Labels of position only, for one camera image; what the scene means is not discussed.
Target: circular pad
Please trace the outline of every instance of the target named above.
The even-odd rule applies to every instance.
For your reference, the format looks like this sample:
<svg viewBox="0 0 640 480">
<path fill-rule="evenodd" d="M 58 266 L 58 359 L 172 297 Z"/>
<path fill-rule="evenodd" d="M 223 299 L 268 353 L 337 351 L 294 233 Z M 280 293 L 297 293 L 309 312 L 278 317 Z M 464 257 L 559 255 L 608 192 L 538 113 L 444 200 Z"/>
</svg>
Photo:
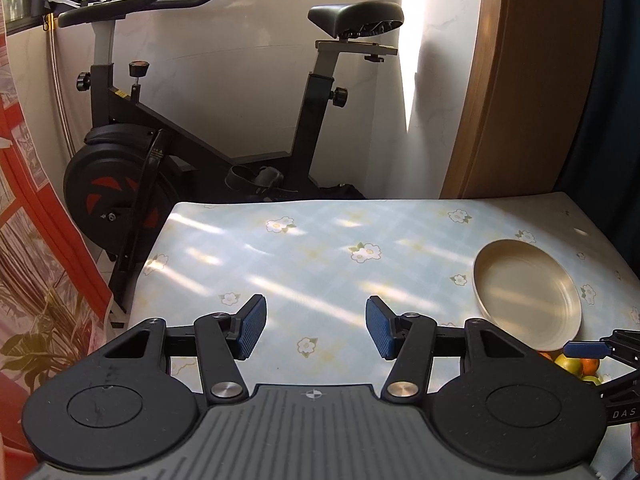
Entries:
<svg viewBox="0 0 640 480">
<path fill-rule="evenodd" d="M 512 384 L 489 394 L 486 408 L 497 420 L 514 428 L 539 428 L 558 418 L 562 404 L 542 388 Z"/>
<path fill-rule="evenodd" d="M 179 444 L 198 418 L 191 391 L 159 369 L 82 363 L 29 398 L 22 428 L 38 460 L 70 470 L 108 471 L 152 460 Z M 99 386 L 90 386 L 100 381 Z"/>
<path fill-rule="evenodd" d="M 490 359 L 449 381 L 431 420 L 471 462 L 520 474 L 589 463 L 607 429 L 596 388 L 536 356 Z"/>
<path fill-rule="evenodd" d="M 113 428 L 129 422 L 142 410 L 142 397 L 122 386 L 94 386 L 75 394 L 67 411 L 88 428 Z"/>
</svg>

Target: gold plate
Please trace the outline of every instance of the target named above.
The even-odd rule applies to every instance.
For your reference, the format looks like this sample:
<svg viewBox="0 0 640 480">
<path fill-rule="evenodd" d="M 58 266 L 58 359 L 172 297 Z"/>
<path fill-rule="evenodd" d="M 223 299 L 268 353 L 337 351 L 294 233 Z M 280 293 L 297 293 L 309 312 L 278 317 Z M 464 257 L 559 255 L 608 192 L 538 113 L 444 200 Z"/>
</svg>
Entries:
<svg viewBox="0 0 640 480">
<path fill-rule="evenodd" d="M 473 286 L 482 314 L 536 350 L 558 350 L 580 329 L 582 307 L 571 277 L 526 242 L 485 245 L 474 261 Z"/>
</svg>

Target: logo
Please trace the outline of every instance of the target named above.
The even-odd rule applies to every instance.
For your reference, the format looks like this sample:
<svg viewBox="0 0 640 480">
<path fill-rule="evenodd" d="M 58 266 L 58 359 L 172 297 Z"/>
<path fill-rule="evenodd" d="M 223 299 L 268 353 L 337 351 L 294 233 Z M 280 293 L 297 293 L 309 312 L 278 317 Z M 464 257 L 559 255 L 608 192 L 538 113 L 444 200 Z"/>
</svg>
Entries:
<svg viewBox="0 0 640 480">
<path fill-rule="evenodd" d="M 313 389 L 313 390 L 309 390 L 308 392 L 305 392 L 303 395 L 305 397 L 307 397 L 308 399 L 316 400 L 316 399 L 319 399 L 320 397 L 322 397 L 324 395 L 324 393 L 322 393 L 319 390 Z"/>
</svg>

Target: bike seat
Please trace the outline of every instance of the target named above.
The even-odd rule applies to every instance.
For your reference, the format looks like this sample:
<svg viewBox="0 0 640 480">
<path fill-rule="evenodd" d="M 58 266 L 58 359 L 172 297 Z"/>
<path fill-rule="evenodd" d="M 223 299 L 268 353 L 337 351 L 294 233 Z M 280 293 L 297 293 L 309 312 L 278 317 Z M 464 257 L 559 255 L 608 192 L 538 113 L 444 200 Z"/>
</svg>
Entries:
<svg viewBox="0 0 640 480">
<path fill-rule="evenodd" d="M 309 20 L 332 38 L 378 36 L 400 27 L 402 7 L 391 2 L 360 2 L 311 7 Z"/>
</svg>

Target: exercise bike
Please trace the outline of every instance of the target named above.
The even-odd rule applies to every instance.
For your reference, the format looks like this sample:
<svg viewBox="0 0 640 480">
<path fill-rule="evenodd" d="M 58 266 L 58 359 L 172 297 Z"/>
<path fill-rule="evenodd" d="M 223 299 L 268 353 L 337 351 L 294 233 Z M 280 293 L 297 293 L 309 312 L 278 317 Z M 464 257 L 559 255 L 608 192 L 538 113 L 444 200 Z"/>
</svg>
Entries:
<svg viewBox="0 0 640 480">
<path fill-rule="evenodd" d="M 177 202 L 243 203 L 280 200 L 363 199 L 353 186 L 319 187 L 310 177 L 329 101 L 343 107 L 344 88 L 333 88 L 341 52 L 382 62 L 398 50 L 350 41 L 402 25 L 398 4 L 361 2 L 313 7 L 308 18 L 335 41 L 317 41 L 318 57 L 308 76 L 290 153 L 231 159 L 140 103 L 140 78 L 149 63 L 133 61 L 130 94 L 113 86 L 116 20 L 144 10 L 185 9 L 211 0 L 45 0 L 59 27 L 91 23 L 94 64 L 78 76 L 79 91 L 91 92 L 92 129 L 65 171 L 64 196 L 71 218 L 116 267 L 110 282 L 121 294 L 120 277 L 143 262 Z"/>
</svg>

